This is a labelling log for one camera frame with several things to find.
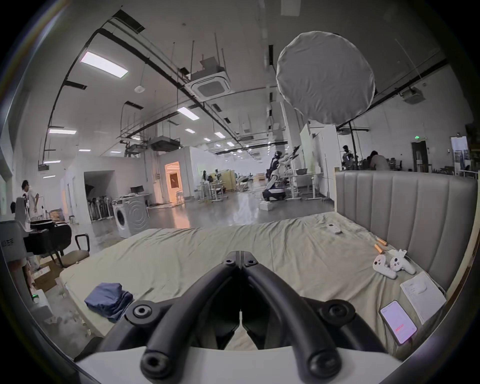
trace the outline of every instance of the bed sheet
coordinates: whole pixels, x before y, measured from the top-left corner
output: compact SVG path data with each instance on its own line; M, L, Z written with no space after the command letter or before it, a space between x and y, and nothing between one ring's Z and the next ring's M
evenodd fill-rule
M342 234L331 233L327 223L337 225ZM60 281L92 332L105 336L113 323L84 303L99 283L121 283L134 300L167 300L184 293L230 251L249 251L300 295L352 303L387 351L402 360L430 334L440 315L421 325L400 288L412 276L400 271L391 280L376 273L372 268L378 254L374 244L372 233L336 212L244 226L148 229L63 270ZM412 342L401 346L379 314L393 300L418 329ZM228 349L255 346L239 327Z

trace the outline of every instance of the orange object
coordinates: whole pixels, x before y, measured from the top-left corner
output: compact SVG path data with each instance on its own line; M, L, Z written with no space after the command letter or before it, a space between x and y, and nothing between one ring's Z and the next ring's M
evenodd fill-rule
M377 237L377 241L382 244L384 247L387 246L387 242L385 240L382 240L381 238Z
M383 253L384 252L383 249L380 248L380 246L377 243L375 243L374 247L378 251L378 253Z

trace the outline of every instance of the game controller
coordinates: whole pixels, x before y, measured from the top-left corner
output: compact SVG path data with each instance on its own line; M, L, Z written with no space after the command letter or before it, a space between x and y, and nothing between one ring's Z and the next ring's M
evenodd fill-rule
M375 260L373 261L373 270L389 277L390 279L396 278L396 272L389 268L384 254L375 257Z
M392 255L390 260L390 269L394 272L398 272L403 269L405 272L410 273L411 275L415 274L415 268L410 262L405 258L407 251L403 250L391 250L388 251Z

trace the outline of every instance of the chair armrest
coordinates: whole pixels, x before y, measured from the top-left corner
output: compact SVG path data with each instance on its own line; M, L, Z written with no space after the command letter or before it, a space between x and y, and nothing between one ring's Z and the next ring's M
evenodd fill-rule
M78 238L81 237L81 236L85 236L87 238L87 251L90 252L90 238L88 237L88 235L86 233L83 233L81 235L75 235L75 242L77 243L77 247L78 249L82 249L80 248L80 245L78 243Z

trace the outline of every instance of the washing machine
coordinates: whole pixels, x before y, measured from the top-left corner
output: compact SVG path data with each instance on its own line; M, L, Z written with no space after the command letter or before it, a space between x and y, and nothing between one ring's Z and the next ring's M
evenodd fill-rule
M120 236L128 238L148 228L148 215L143 196L122 197L112 201Z

